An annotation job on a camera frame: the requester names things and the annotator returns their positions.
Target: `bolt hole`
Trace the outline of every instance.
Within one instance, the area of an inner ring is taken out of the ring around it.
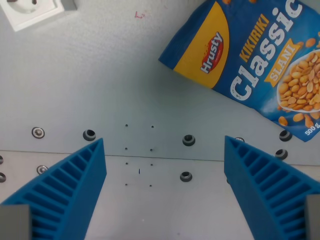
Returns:
[[[184,176],[184,177],[188,177],[188,176],[190,175],[190,172],[185,171],[185,172],[183,172],[181,175]]]
[[[188,171],[184,171],[180,175],[180,180],[184,183],[190,182],[192,180],[192,178],[193,178],[192,174]]]
[[[190,147],[192,145],[194,145],[196,143],[196,138],[193,135],[185,135],[182,139],[182,143],[187,146]]]
[[[4,175],[2,172],[0,172],[0,183],[4,183],[7,180],[6,175]]]
[[[279,135],[279,139],[282,141],[282,142],[288,142],[289,140],[291,140],[293,137],[293,135],[288,132],[287,130],[284,130],[280,133]]]
[[[288,151],[285,149],[280,149],[280,150],[276,151],[275,157],[280,160],[285,160],[288,157]]]
[[[92,130],[87,130],[86,133],[87,133],[90,137],[96,135],[96,133],[95,133],[94,131],[92,131]]]
[[[86,141],[88,141],[88,142],[91,142],[91,141],[93,141],[93,140],[96,139],[96,133],[95,133],[95,131],[90,130],[90,129],[85,130],[85,131],[83,132],[82,136],[83,136],[84,140],[86,140]]]

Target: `screw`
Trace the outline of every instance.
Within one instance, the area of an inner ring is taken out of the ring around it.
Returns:
[[[31,133],[36,139],[42,139],[45,136],[45,131],[41,127],[32,128]]]
[[[45,165],[40,165],[36,168],[36,172],[41,175],[44,172],[46,172],[48,170],[48,168]]]

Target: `blue bag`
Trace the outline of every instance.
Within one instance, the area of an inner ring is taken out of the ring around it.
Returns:
[[[207,0],[159,60],[307,142],[320,130],[319,23],[298,0]]]

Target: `white power socket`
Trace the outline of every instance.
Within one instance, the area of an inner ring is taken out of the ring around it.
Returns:
[[[76,10],[73,0],[0,0],[14,31],[25,29],[64,11]]]

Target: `gray surface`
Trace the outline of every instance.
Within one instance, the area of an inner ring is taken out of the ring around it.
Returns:
[[[31,213],[28,205],[0,205],[0,239],[32,239]]]
[[[72,153],[92,129],[107,155],[223,161],[229,135],[320,165],[320,134],[281,142],[279,126],[158,62],[202,2],[76,0],[75,13],[18,33],[0,11],[0,148]],[[45,137],[32,137],[33,127]]]
[[[320,195],[308,195],[305,200],[305,227],[307,240],[320,239]]]

